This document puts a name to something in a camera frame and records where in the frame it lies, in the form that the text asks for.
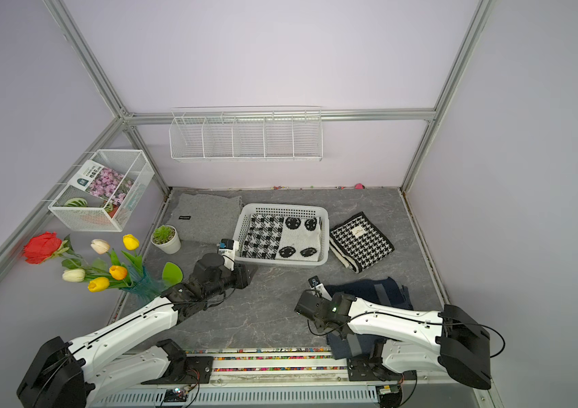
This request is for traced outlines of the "small houndstooth scarf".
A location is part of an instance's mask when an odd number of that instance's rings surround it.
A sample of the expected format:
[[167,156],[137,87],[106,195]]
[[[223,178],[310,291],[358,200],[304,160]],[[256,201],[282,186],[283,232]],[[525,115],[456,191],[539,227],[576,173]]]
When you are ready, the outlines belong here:
[[331,229],[329,242],[336,258],[355,274],[368,270],[395,250],[394,244],[363,212]]

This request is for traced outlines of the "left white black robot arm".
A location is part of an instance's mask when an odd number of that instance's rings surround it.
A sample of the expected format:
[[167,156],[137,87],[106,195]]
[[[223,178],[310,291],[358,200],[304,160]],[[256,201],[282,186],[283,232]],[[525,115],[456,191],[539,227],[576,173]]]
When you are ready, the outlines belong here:
[[44,343],[18,386],[19,401],[24,407],[88,407],[146,382],[198,384],[200,372],[189,367],[186,352],[171,339],[130,357],[125,352],[250,281],[251,272],[242,263],[207,253],[187,280],[123,319],[69,342],[55,337]]

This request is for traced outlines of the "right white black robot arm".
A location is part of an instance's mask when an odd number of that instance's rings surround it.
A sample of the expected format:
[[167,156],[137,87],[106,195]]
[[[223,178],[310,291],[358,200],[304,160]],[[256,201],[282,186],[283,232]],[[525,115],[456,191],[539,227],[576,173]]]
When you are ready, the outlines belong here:
[[377,360],[389,372],[444,372],[473,389],[492,386],[488,327],[452,304],[442,311],[415,311],[341,292],[326,299],[306,291],[295,312],[341,338],[355,334],[385,339]]

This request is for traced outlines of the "black white patterned scarf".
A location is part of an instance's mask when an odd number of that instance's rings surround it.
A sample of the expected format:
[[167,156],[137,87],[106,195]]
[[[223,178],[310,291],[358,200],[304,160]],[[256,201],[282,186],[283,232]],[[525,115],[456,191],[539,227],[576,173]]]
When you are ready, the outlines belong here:
[[254,214],[242,244],[241,257],[316,262],[320,252],[320,218]]

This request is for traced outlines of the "white plastic perforated basket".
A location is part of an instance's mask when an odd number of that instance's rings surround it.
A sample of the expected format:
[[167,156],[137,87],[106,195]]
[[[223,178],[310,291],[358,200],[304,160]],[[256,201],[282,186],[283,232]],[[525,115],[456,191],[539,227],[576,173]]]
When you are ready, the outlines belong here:
[[238,262],[316,268],[328,260],[329,214],[323,207],[248,204],[234,240]]

